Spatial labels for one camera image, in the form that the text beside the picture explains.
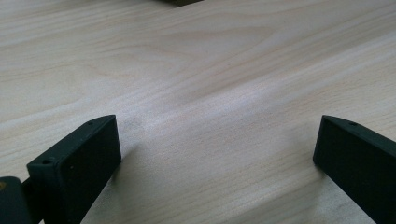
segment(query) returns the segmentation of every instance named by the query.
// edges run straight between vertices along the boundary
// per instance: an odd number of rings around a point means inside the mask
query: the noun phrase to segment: wooden table
[[[392,0],[18,0],[0,8],[0,176],[116,114],[83,223],[373,223],[312,162],[320,117],[396,139]]]

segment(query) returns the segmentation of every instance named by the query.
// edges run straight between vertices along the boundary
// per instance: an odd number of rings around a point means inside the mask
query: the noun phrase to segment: table
[[[391,0],[19,0],[0,8],[0,176],[117,116],[82,223],[373,223],[312,162],[323,114],[396,139]]]

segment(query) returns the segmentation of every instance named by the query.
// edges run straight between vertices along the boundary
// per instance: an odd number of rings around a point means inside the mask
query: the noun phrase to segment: wooden surface
[[[116,114],[101,223],[373,223],[315,168],[323,114],[396,139],[392,0],[3,0],[0,175]]]

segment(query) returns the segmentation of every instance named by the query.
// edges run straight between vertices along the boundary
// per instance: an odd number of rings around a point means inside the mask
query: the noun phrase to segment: light wood tabletop
[[[0,176],[117,116],[84,224],[374,223],[312,162],[322,115],[396,139],[394,0],[3,0]]]

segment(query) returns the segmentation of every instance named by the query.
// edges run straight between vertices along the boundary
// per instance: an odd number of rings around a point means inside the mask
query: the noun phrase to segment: brass screw
[[[0,182],[0,190],[3,190],[6,188],[6,183],[5,182]]]

